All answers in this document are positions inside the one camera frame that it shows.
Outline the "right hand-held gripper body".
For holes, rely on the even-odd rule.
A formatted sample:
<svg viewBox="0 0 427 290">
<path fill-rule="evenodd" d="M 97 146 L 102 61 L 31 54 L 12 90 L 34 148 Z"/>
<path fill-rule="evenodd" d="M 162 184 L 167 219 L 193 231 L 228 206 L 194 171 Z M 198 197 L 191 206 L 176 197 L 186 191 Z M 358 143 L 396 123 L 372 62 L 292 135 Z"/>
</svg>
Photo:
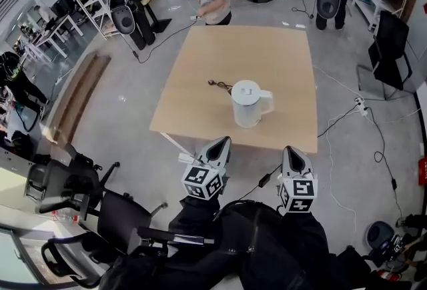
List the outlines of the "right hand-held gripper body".
<svg viewBox="0 0 427 290">
<path fill-rule="evenodd" d="M 300 172 L 282 169 L 278 175 L 278 196 L 286 213 L 309 213 L 318 196 L 313 167 Z"/>
</svg>

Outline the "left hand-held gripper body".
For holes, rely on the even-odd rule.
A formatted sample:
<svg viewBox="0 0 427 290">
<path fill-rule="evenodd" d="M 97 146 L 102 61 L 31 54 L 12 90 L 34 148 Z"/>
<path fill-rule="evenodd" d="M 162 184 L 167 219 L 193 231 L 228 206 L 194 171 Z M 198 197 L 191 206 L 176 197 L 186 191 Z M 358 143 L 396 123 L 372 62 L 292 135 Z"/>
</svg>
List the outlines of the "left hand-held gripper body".
<svg viewBox="0 0 427 290">
<path fill-rule="evenodd" d="M 225 167 L 216 167 L 213 161 L 200 161 L 188 154 L 181 153 L 181 162 L 187 165 L 181 183 L 188 196 L 201 200 L 210 200 L 221 195 L 228 182 Z"/>
</svg>

